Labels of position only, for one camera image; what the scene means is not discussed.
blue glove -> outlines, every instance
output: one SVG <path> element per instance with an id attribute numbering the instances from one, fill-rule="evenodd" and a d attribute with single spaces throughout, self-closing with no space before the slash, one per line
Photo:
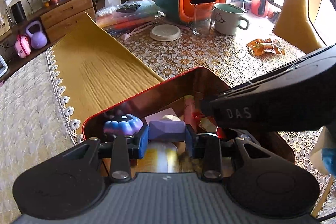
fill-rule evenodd
<path id="1" fill-rule="evenodd" d="M 336 148 L 322 148 L 322 162 L 330 174 L 336 175 Z"/>

wooden cabinet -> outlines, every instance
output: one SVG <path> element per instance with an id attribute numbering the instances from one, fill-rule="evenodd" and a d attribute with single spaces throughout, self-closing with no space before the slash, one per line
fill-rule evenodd
<path id="1" fill-rule="evenodd" d="M 73 15 L 88 10 L 89 8 L 93 8 L 92 0 L 71 0 L 41 15 L 41 21 L 44 28 L 48 29 Z"/>
<path id="2" fill-rule="evenodd" d="M 49 37 L 50 41 L 59 40 L 60 38 L 64 37 L 78 22 L 78 20 L 85 14 L 88 13 L 88 15 L 91 18 L 95 18 L 95 9 L 92 7 L 90 9 L 87 9 L 85 11 L 82 11 L 76 15 L 73 15 L 53 26 L 46 29 L 47 36 Z"/>
<path id="3" fill-rule="evenodd" d="M 93 0 L 61 0 L 40 16 L 51 44 L 64 37 L 85 14 L 94 20 L 96 10 Z"/>
<path id="4" fill-rule="evenodd" d="M 19 68 L 23 67 L 47 48 L 53 46 L 72 30 L 85 13 L 88 13 L 88 15 L 95 20 L 96 5 L 93 0 L 60 0 L 58 4 L 43 7 L 27 16 L 23 22 L 13 25 L 9 31 L 0 36 L 0 43 L 7 38 L 12 38 L 13 42 L 15 42 L 17 34 L 24 34 L 27 25 L 35 20 L 41 21 L 49 42 L 39 50 L 32 48 L 30 55 L 26 58 L 21 59 L 15 55 L 15 58 L 11 59 L 8 63 L 9 69 L 7 72 L 0 77 L 0 82 L 6 81 L 13 73 L 19 70 Z"/>

white mug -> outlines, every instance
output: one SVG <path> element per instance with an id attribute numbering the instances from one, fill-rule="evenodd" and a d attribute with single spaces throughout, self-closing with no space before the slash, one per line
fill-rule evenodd
<path id="1" fill-rule="evenodd" d="M 233 35 L 237 28 L 247 30 L 250 22 L 242 17 L 243 9 L 227 3 L 216 3 L 215 5 L 215 30 L 225 35 Z M 246 22 L 246 27 L 240 25 L 240 20 Z"/>

blue purple toy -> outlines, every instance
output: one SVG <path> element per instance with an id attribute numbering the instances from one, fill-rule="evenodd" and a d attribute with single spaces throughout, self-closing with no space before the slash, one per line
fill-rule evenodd
<path id="1" fill-rule="evenodd" d="M 117 135 L 133 135 L 138 133 L 143 126 L 143 122 L 132 114 L 115 116 L 112 121 L 104 124 L 104 133 Z"/>

purple foam block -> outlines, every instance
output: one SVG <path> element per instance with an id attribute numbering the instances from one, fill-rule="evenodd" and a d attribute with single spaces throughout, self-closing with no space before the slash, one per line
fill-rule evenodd
<path id="1" fill-rule="evenodd" d="M 150 121 L 148 139 L 162 142 L 184 142 L 185 124 L 183 121 Z"/>

